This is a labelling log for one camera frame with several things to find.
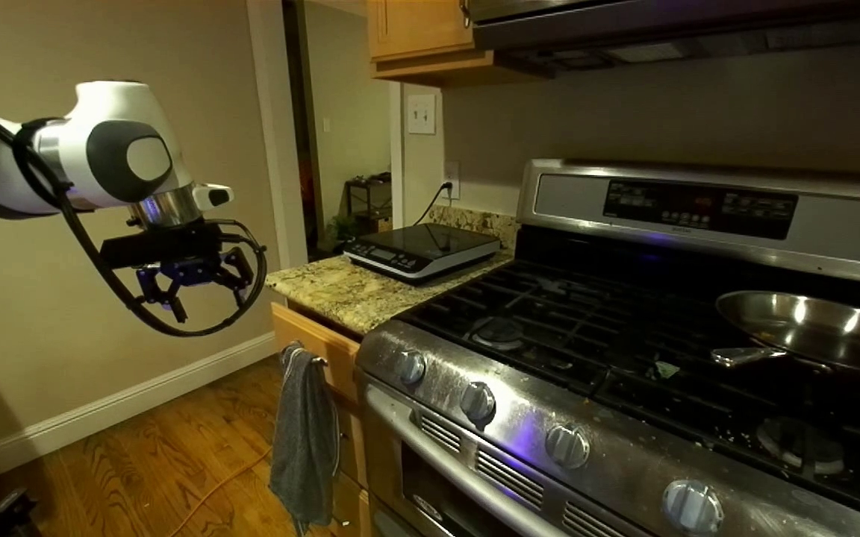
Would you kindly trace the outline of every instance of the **wooden floor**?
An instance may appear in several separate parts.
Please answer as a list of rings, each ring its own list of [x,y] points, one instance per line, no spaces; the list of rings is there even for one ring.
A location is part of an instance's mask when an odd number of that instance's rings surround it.
[[[280,372],[254,364],[0,476],[48,537],[291,537],[270,493]]]

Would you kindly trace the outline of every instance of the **oven door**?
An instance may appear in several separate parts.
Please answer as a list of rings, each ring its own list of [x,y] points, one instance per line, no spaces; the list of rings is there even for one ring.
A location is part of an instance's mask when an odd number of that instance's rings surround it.
[[[376,533],[561,533],[427,437],[413,424],[415,402],[376,381],[367,381],[364,402],[367,484]]]

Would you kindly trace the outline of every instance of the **stainless steel pan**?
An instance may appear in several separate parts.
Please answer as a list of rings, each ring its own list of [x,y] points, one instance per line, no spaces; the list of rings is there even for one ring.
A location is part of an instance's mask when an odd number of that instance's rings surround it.
[[[819,370],[860,372],[860,306],[812,296],[742,288],[719,296],[718,309],[757,343],[715,349],[712,354],[719,367],[794,358]]]

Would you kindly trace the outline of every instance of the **dish towel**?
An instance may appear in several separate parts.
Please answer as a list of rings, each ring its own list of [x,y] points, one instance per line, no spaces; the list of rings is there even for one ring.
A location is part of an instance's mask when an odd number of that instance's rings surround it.
[[[285,388],[272,445],[272,493],[286,507],[297,533],[333,518],[333,490],[342,466],[342,424],[322,378],[327,360],[286,345]]]

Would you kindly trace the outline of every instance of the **baseboard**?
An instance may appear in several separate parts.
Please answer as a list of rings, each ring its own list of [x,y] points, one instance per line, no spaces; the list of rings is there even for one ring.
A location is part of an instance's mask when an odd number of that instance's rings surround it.
[[[272,334],[263,334],[219,354],[209,354],[203,360],[194,360],[189,367],[131,385],[91,406],[79,406],[65,415],[33,424],[10,437],[0,437],[0,475],[24,463],[33,463],[46,454],[54,454],[71,442],[82,442],[100,430],[107,430],[121,421],[130,421],[142,410],[151,410],[174,396],[198,390],[270,354],[272,354]]]

